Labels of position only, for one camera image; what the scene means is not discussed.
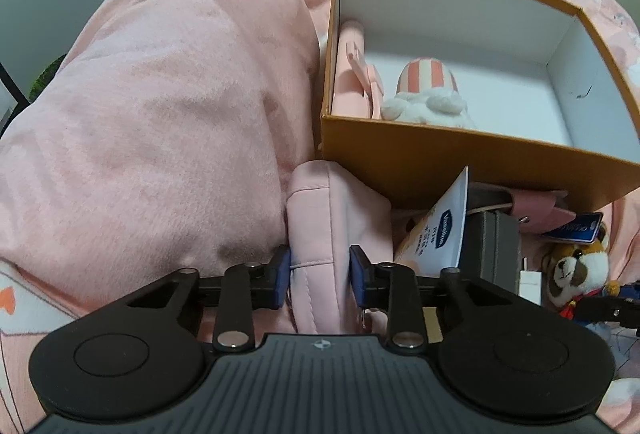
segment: crosshair logo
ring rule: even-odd
[[[318,348],[321,351],[324,351],[325,349],[329,349],[331,347],[331,342],[329,342],[328,340],[324,340],[323,338],[322,340],[314,342],[314,347]]]

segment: orange heart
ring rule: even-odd
[[[0,309],[4,309],[9,315],[15,312],[15,295],[13,286],[0,291]]]

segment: pink blanket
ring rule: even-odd
[[[640,90],[640,38],[622,8],[568,1]],[[220,274],[285,240],[289,175],[313,156],[328,10],[329,0],[106,0],[87,23],[0,141],[0,432],[41,417],[26,361],[44,333],[168,271]],[[611,276],[635,280],[640,192],[607,219]],[[286,310],[259,322],[294,327]],[[634,396],[603,409],[621,432],[638,431]]]

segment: striped hat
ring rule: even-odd
[[[398,93],[420,93],[429,88],[458,90],[456,79],[438,59],[422,58],[409,62],[398,78]]]

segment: blue card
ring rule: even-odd
[[[557,242],[576,242],[578,244],[591,244],[598,235],[602,213],[579,214],[571,223],[563,224],[555,230],[551,230],[542,237]]]

